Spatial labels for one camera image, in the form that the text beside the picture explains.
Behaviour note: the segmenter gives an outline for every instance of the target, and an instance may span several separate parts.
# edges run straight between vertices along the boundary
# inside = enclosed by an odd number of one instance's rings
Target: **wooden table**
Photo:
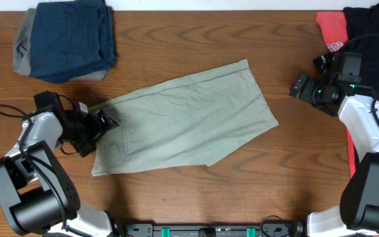
[[[103,82],[50,84],[13,72],[24,13],[0,13],[0,103],[34,110],[44,90],[88,105],[172,78],[248,59],[280,125],[211,167],[176,167],[92,178],[95,155],[56,156],[80,199],[119,223],[259,223],[303,218],[339,203],[349,180],[344,125],[288,96],[326,52],[312,11],[115,12],[117,64]],[[20,135],[0,116],[0,158]],[[0,208],[0,236],[14,236]]]

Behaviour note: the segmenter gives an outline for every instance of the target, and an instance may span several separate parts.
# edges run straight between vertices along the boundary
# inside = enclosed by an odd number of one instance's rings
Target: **table surface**
[[[95,154],[55,155],[80,199],[118,223],[259,223],[303,218],[340,200],[349,180],[344,125],[288,96],[300,73],[318,76],[325,53],[313,11],[115,12],[119,56],[103,82],[50,84],[13,72],[13,40],[24,13],[0,13],[0,103],[34,110],[51,90],[96,105],[136,89],[248,59],[279,126],[217,164],[91,177]],[[20,135],[0,116],[0,158]],[[14,236],[0,208],[0,236]]]

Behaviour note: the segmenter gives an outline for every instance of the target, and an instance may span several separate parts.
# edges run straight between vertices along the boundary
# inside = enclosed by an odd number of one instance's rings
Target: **red fabric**
[[[317,13],[315,22],[320,26],[322,37],[330,52],[336,52],[343,44],[349,39],[346,30],[346,18],[344,13]],[[350,177],[355,174],[355,145],[353,144],[352,137],[346,129],[347,134],[347,154],[349,161]]]

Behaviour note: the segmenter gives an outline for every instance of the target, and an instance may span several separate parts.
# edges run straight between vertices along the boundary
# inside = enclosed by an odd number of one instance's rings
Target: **navy blue cloth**
[[[112,9],[104,0],[39,3],[30,46],[30,76],[62,83],[115,62]]]

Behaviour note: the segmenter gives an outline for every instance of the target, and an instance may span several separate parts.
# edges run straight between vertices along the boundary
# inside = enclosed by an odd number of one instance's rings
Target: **white wall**
[[[25,11],[50,0],[0,0],[0,11]],[[106,0],[116,11],[342,10],[379,0]]]

